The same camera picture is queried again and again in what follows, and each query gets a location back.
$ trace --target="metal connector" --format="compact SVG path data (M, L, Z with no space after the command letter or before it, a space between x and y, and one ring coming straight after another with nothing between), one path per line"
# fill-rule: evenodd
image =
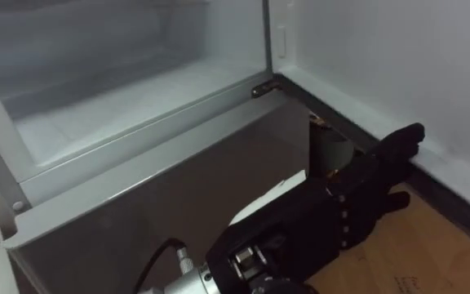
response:
M179 267L182 275L187 274L193 270L193 261L191 258L189 258L186 247L177 250L177 257L179 258Z

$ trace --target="freezer drawer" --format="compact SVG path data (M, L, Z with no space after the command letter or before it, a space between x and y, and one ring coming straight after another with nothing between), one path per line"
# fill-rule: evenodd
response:
M241 104L266 76L258 1L7 4L0 155L31 206Z
M164 238L203 261L240 209L307 165L308 111L273 92L19 215L4 246L44 292L131 292ZM178 276L172 257L148 283Z

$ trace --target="refrigerator door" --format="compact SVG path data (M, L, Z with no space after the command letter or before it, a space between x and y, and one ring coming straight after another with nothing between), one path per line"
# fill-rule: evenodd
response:
M377 138L422 123L415 163L470 202L470 2L269 5L275 73Z

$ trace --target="robotic hand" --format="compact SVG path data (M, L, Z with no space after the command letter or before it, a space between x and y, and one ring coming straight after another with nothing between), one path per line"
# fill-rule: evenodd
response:
M165 294L314 293L304 281L340 251L364 241L384 214L409 205L389 190L411 173L424 138L419 123L385 137L330 179L308 177L230 225L206 263Z

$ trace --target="white shelf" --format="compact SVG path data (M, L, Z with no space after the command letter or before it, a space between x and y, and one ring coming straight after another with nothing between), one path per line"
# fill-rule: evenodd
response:
M216 57L193 59L165 52L145 64L108 69L62 87L13 98L25 103L7 109L33 159L49 164L175 113L260 71ZM124 85L73 98L92 91L95 84L117 82ZM44 100L65 104L41 105Z

